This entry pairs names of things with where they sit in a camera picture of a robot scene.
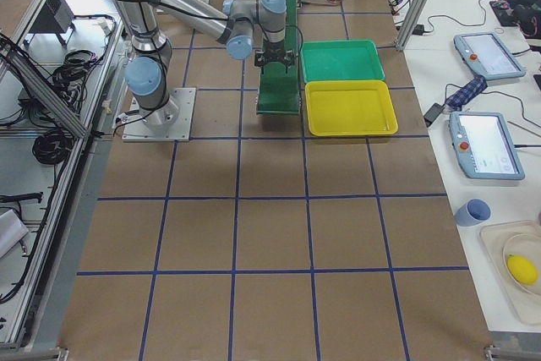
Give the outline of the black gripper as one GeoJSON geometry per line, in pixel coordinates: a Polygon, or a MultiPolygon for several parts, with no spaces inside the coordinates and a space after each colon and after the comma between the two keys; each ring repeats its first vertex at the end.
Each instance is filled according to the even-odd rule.
{"type": "Polygon", "coordinates": [[[265,66],[270,63],[279,63],[283,66],[281,74],[287,76],[294,64],[294,50],[286,49],[284,41],[263,41],[262,48],[254,54],[254,66],[265,72],[265,66]]]}

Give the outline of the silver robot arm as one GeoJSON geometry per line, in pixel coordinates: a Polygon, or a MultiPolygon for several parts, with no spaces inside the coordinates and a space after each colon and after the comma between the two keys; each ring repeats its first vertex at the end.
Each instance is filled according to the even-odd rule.
{"type": "Polygon", "coordinates": [[[292,132],[298,127],[297,63],[288,0],[112,0],[128,28],[134,60],[124,70],[139,119],[123,133],[132,140],[178,139],[194,134],[193,89],[167,89],[174,25],[183,25],[223,45],[230,58],[252,57],[261,70],[256,112],[259,131],[292,132]]]}

